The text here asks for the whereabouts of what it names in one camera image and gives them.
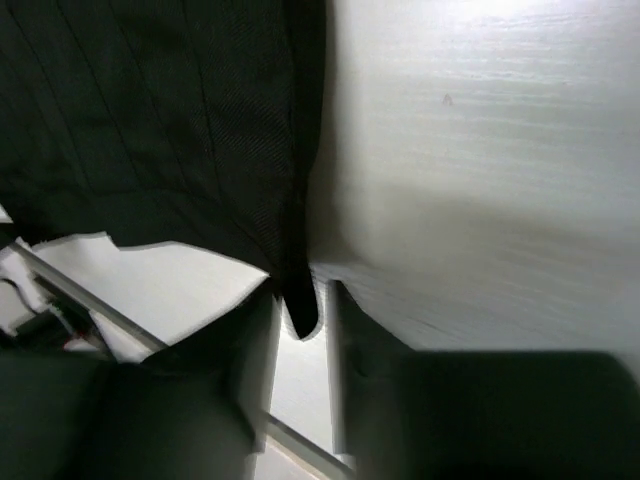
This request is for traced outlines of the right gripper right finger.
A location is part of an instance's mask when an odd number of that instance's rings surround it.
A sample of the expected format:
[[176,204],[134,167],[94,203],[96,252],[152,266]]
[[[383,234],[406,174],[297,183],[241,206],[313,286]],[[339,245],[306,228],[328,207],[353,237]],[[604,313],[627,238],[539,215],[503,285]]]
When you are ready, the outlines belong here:
[[639,385],[597,351],[416,350],[328,295],[335,449],[359,479],[635,479]]

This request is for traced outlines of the large black pleated skirt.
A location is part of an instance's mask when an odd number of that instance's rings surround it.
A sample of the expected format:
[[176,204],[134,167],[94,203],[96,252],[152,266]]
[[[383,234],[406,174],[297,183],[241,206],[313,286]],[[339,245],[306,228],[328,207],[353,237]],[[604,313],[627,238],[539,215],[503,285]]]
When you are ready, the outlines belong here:
[[309,337],[326,22],[322,1],[3,2],[2,244],[206,249],[266,272]]

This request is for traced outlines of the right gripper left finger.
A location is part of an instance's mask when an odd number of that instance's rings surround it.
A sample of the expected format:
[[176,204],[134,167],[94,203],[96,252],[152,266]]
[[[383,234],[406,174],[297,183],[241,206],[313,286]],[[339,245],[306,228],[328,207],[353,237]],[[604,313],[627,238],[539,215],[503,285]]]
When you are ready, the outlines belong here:
[[73,479],[244,479],[264,446],[274,288],[140,363],[112,363]]

